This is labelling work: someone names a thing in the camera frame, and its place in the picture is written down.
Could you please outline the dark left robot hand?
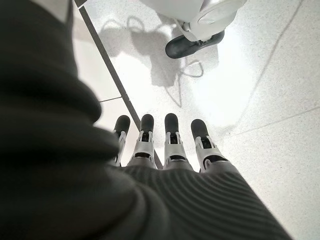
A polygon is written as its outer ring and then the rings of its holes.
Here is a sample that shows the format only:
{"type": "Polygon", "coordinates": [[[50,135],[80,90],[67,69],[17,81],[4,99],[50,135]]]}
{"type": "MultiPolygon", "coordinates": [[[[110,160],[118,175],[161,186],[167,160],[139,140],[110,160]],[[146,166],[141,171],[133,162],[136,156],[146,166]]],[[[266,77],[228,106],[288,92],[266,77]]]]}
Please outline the dark left robot hand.
{"type": "Polygon", "coordinates": [[[116,136],[78,78],[70,0],[0,3],[3,240],[288,240],[230,162],[207,172],[138,159],[112,165],[116,136]]]}

